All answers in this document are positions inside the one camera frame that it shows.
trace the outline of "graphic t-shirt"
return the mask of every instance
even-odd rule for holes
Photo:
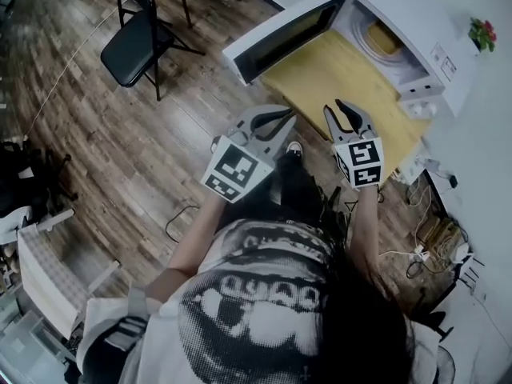
[[[328,249],[297,223],[221,230],[198,275],[151,315],[136,382],[308,382]]]

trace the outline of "chair seat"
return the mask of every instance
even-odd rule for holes
[[[139,11],[120,29],[102,51],[102,63],[120,86],[132,86],[174,41],[173,35],[157,25],[158,52],[154,56],[151,24]]]

